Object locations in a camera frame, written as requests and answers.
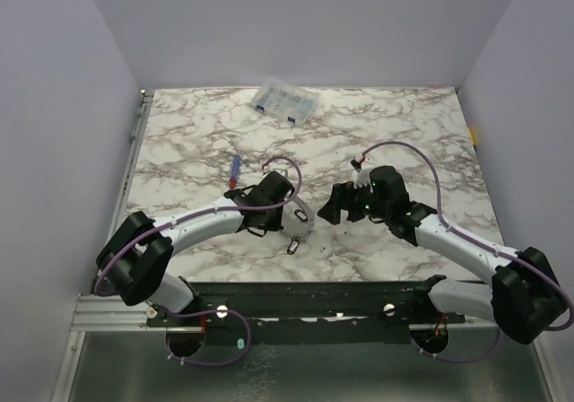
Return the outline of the black key tag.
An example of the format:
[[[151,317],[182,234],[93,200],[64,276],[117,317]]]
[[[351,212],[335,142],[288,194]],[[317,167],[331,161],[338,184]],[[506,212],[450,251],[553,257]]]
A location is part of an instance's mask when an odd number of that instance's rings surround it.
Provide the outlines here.
[[[287,253],[289,255],[293,255],[300,246],[300,241],[297,239],[293,239],[287,248]]]
[[[301,209],[296,209],[293,213],[302,222],[306,222],[309,219],[307,214]]]

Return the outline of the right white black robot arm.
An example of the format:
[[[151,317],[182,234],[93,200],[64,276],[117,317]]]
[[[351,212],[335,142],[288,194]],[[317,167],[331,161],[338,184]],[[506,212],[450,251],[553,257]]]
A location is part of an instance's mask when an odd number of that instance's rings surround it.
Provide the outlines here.
[[[544,253],[515,251],[487,242],[447,222],[436,209],[413,201],[403,177],[392,166],[362,170],[356,181],[333,185],[318,215],[337,225],[369,218],[398,239],[436,252],[480,279],[479,284],[435,278],[412,300],[413,315],[432,322],[442,313],[468,315],[495,323],[520,344],[533,342],[569,307]]]

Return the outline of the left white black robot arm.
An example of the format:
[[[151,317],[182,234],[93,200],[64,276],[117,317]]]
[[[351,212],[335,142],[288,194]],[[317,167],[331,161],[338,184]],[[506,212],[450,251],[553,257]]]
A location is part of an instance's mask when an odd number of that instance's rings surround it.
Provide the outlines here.
[[[271,171],[256,185],[231,189],[187,219],[183,214],[151,218],[130,214],[96,258],[101,276],[125,305],[149,302],[167,310],[175,323],[185,326],[196,319],[196,292],[185,278],[167,272],[180,252],[217,236],[248,231],[263,237],[282,229],[283,202],[295,187],[282,174]]]

